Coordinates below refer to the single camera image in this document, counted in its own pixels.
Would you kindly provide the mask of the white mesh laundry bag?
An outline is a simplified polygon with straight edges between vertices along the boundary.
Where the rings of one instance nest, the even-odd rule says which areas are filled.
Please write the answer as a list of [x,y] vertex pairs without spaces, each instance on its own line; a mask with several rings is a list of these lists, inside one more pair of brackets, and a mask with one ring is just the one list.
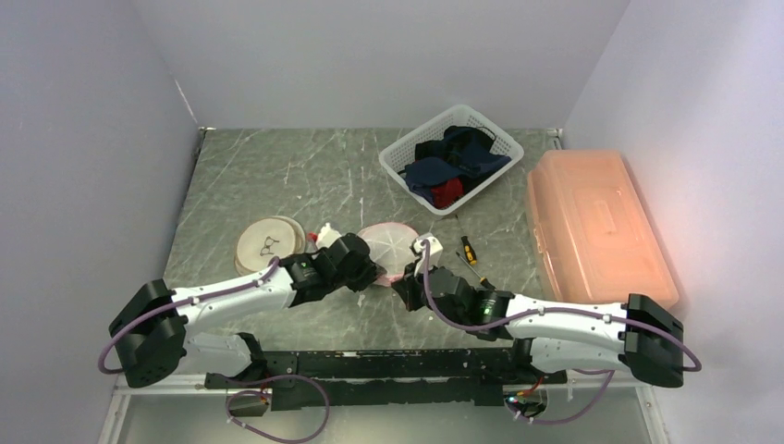
[[273,257],[304,253],[307,245],[302,225],[287,216],[268,216],[253,222],[239,235],[234,265],[240,276],[262,271]]

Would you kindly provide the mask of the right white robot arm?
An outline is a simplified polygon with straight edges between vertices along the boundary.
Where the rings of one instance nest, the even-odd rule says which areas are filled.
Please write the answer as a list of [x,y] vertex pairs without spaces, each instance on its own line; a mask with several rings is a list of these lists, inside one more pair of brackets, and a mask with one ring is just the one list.
[[519,340],[509,359],[522,384],[562,370],[628,371],[637,380],[676,389],[689,371],[680,320],[652,298],[578,304],[475,288],[444,267],[408,271],[391,285],[409,311],[426,307],[445,324],[485,341]]

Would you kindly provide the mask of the navy blue bra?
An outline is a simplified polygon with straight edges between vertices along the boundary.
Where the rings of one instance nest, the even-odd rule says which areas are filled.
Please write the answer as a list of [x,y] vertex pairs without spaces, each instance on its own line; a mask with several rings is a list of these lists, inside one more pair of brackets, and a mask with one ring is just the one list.
[[450,126],[442,139],[416,144],[414,160],[398,174],[409,191],[435,208],[446,208],[511,161],[491,152],[495,141],[496,135],[485,128]]

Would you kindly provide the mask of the red bra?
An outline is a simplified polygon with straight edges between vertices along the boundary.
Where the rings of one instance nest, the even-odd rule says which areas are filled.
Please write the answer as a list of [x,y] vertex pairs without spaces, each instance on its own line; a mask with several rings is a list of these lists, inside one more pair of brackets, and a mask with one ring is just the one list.
[[449,179],[430,189],[433,207],[445,209],[454,204],[464,195],[462,181],[459,178]]

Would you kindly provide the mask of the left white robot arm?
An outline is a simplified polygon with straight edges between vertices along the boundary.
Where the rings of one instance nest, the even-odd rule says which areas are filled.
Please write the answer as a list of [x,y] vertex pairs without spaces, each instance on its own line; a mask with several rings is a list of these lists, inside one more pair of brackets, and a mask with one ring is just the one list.
[[365,290],[385,269],[354,233],[334,237],[314,253],[273,257],[260,272],[192,288],[170,289],[162,279],[144,284],[109,326],[100,355],[116,352],[122,375],[134,389],[156,384],[178,369],[212,374],[251,389],[269,377],[259,341],[250,333],[216,336],[211,330],[234,318],[285,310],[347,288]]

